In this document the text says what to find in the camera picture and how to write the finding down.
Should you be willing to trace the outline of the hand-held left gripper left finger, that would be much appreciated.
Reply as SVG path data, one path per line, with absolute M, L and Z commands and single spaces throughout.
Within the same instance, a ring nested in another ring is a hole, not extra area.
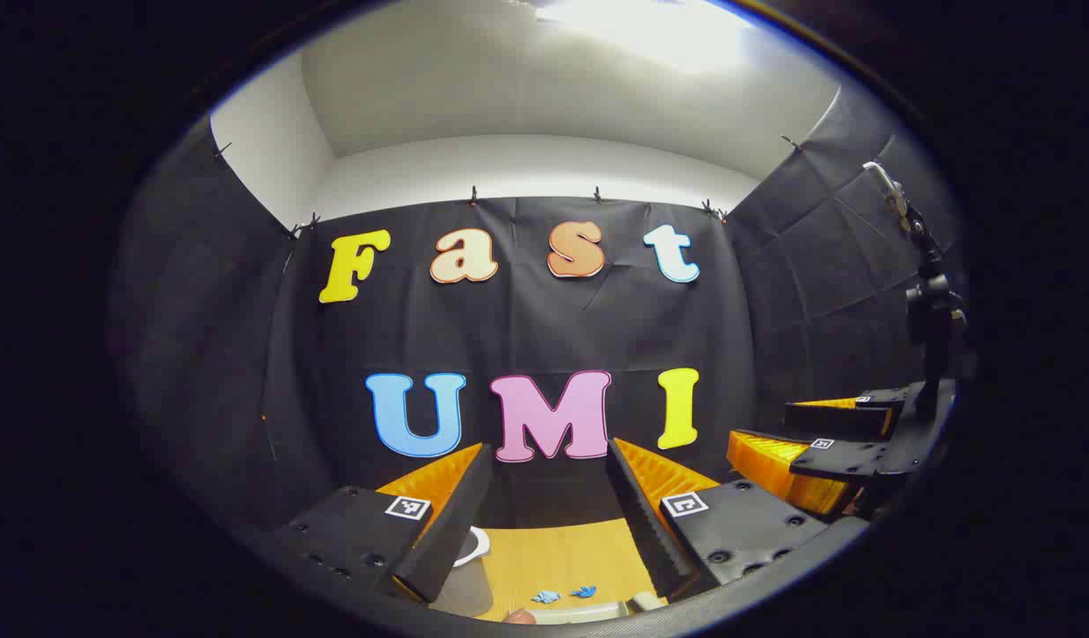
M 342 486 L 277 526 L 313 576 L 431 604 L 472 537 L 493 476 L 490 445 L 452 452 L 378 489 Z

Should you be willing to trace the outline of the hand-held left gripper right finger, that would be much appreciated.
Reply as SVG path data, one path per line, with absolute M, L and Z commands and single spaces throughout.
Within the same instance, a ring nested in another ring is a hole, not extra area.
M 654 594 L 670 602 L 751 576 L 827 529 L 745 478 L 718 484 L 622 439 L 609 441 L 605 469 Z

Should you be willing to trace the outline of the grey garbage bin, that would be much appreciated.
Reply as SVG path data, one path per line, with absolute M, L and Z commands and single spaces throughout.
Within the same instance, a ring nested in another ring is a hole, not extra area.
M 428 608 L 472 618 L 490 612 L 493 608 L 493 593 L 484 566 L 484 556 L 490 553 L 490 537 L 478 526 L 472 526 L 446 575 L 441 593 Z

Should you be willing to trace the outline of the white dustpan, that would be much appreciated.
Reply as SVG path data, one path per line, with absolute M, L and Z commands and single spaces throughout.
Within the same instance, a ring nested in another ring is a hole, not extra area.
M 583 625 L 583 623 L 629 617 L 632 610 L 627 602 L 597 604 L 571 609 L 527 610 L 536 625 Z

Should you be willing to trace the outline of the wooden desktop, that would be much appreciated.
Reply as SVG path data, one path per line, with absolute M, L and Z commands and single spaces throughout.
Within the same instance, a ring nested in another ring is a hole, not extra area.
M 624 518 L 598 524 L 548 528 L 488 528 L 491 553 L 484 566 L 493 593 L 493 608 L 481 619 L 501 621 L 516 610 L 571 609 L 629 601 L 640 591 L 653 591 L 649 570 L 634 545 Z M 597 586 L 589 599 L 570 596 L 582 586 Z M 562 598 L 537 604 L 533 596 L 553 590 Z

